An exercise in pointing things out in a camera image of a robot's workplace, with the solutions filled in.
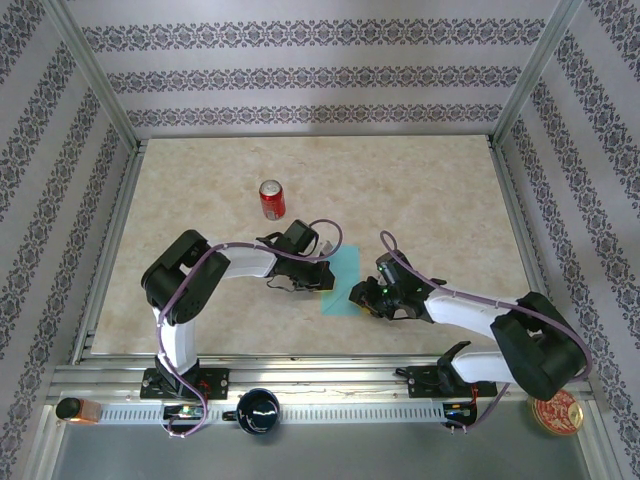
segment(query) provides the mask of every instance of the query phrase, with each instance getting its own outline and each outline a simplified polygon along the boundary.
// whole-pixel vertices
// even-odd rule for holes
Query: marble-pattern floor
[[[284,186],[286,216],[264,218],[258,186]],[[284,230],[328,217],[360,247],[361,278],[375,275],[390,230],[412,264],[459,288],[503,297],[528,292],[482,136],[296,137],[152,140],[102,309],[93,353],[155,353],[143,272],[186,229],[211,242]],[[329,226],[321,235],[335,239]],[[320,294],[288,294],[265,280],[218,285],[197,317],[210,354],[439,354],[469,339],[456,327],[365,315],[326,316]]]

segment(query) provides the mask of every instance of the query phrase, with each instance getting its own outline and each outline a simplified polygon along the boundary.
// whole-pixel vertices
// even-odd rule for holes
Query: coca-cola can
[[[284,191],[276,180],[266,180],[260,185],[260,202],[262,211],[269,220],[278,220],[284,216]]]

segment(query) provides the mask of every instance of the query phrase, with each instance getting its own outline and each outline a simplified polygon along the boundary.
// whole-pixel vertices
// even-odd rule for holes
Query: black mug
[[[251,435],[263,435],[276,426],[280,418],[280,403],[276,396],[264,388],[245,393],[235,412],[224,412],[222,420],[238,422],[240,428]]]

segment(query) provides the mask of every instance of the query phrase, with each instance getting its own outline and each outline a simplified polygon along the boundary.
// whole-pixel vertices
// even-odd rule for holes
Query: blue cloth
[[[351,289],[360,283],[360,249],[355,245],[342,245],[329,257],[329,263],[336,281],[331,292],[322,294],[322,314],[361,315],[360,307],[349,301]]]

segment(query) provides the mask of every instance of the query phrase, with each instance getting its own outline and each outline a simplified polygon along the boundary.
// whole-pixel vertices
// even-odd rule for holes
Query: purple cable
[[[328,223],[330,225],[333,225],[338,231],[338,243],[336,244],[335,247],[333,247],[333,250],[331,250],[326,255],[322,255],[318,257],[301,257],[300,255],[292,255],[289,253],[281,252],[279,250],[267,247],[265,245],[258,245],[255,243],[248,243],[248,242],[219,243],[218,245],[211,247],[209,250],[205,252],[204,255],[202,255],[202,257],[200,257],[200,259],[193,266],[189,274],[182,281],[178,289],[171,296],[171,298],[169,299],[165,307],[161,310],[160,314],[158,315],[158,321],[156,323],[156,339],[158,340],[158,356],[162,360],[162,363],[167,367],[167,370],[169,370],[171,375],[173,375],[182,385],[184,385],[189,390],[191,390],[195,394],[195,396],[198,398],[200,403],[202,404],[202,418],[200,419],[200,421],[196,425],[194,425],[193,428],[190,428],[186,432],[179,433],[179,434],[173,432],[171,430],[171,424],[169,424],[168,428],[165,428],[165,430],[169,432],[170,436],[186,438],[189,435],[193,435],[198,430],[200,430],[204,426],[205,422],[207,421],[209,406],[207,404],[207,399],[205,398],[205,396],[202,395],[202,393],[200,393],[200,391],[196,387],[194,387],[187,380],[185,380],[184,377],[182,377],[182,375],[178,373],[175,366],[171,365],[171,362],[167,358],[167,351],[165,350],[164,344],[162,343],[162,325],[164,323],[164,320],[167,318],[167,314],[171,311],[171,309],[174,307],[178,299],[182,296],[187,286],[189,285],[189,283],[191,282],[195,274],[198,272],[198,270],[202,267],[204,262],[206,262],[211,255],[213,255],[215,252],[218,252],[220,250],[225,250],[227,248],[233,248],[233,247],[251,248],[254,250],[262,250],[263,252],[274,253],[280,257],[290,258],[292,260],[303,260],[305,262],[315,262],[316,260],[324,260],[330,257],[331,255],[335,254],[340,248],[340,246],[342,245],[342,239],[344,238],[342,228],[340,228],[340,225],[338,225],[336,222],[334,222],[333,220],[329,220],[328,218],[320,218],[318,220],[314,220],[309,224],[309,226],[313,227],[318,223]]]
[[[389,244],[387,243],[387,240],[386,240],[385,237],[389,237],[391,239],[391,241],[393,242],[393,248],[391,246],[389,246]],[[580,380],[586,380],[587,377],[589,376],[589,373],[591,372],[591,369],[593,368],[593,359],[591,357],[591,352],[589,351],[589,349],[588,349],[587,345],[584,343],[584,341],[575,332],[573,332],[569,328],[565,327],[564,325],[562,325],[561,323],[557,322],[556,320],[547,317],[546,315],[543,315],[541,313],[538,313],[536,311],[533,311],[533,310],[525,308],[525,307],[521,307],[520,305],[511,304],[511,303],[508,303],[508,302],[495,301],[495,300],[491,300],[491,299],[486,298],[486,297],[482,297],[480,295],[474,295],[472,293],[458,292],[456,290],[452,290],[450,288],[443,287],[442,285],[438,285],[437,283],[435,283],[431,279],[429,279],[429,278],[425,277],[424,275],[422,275],[416,269],[412,268],[411,265],[409,265],[408,263],[403,261],[398,256],[398,254],[395,253],[394,250],[396,250],[398,248],[398,242],[396,241],[395,237],[391,234],[391,232],[388,232],[387,230],[382,230],[380,232],[380,240],[382,241],[382,244],[387,249],[387,251],[389,252],[391,257],[393,257],[393,259],[396,262],[398,262],[408,272],[410,272],[413,275],[415,275],[416,277],[418,277],[420,280],[425,282],[430,287],[435,288],[436,290],[441,290],[441,291],[443,291],[445,293],[449,293],[451,296],[464,298],[466,300],[470,300],[470,301],[475,302],[475,303],[481,303],[483,305],[489,305],[489,306],[493,306],[493,307],[496,307],[496,308],[505,308],[505,309],[509,309],[509,310],[516,310],[518,312],[522,312],[522,313],[524,313],[526,315],[529,315],[531,317],[535,317],[538,320],[540,320],[540,321],[542,321],[544,323],[547,323],[547,324],[551,325],[552,327],[560,330],[562,333],[567,335],[571,340],[573,340],[578,345],[578,347],[580,347],[580,350],[582,350],[582,353],[584,354],[584,357],[585,357],[585,360],[586,360],[586,366],[585,366],[584,370],[582,371],[582,373],[576,375],[574,378],[572,378],[569,381],[570,382],[577,382],[577,381],[580,381]],[[500,399],[507,392],[508,388],[509,388],[509,384],[506,383],[502,387],[502,390],[500,391],[500,393],[498,393],[498,395],[489,404],[487,409],[484,412],[482,412],[482,415],[480,415],[480,418],[478,418],[478,420],[476,420],[473,425],[471,425],[469,427],[465,427],[462,423],[457,422],[455,420],[449,420],[449,422],[463,427],[465,429],[465,432],[467,430],[471,430],[471,429],[475,428],[478,424],[482,423],[489,416],[489,414],[491,414],[491,412],[493,412],[493,410],[496,408],[496,405],[498,405],[498,402],[500,401]]]

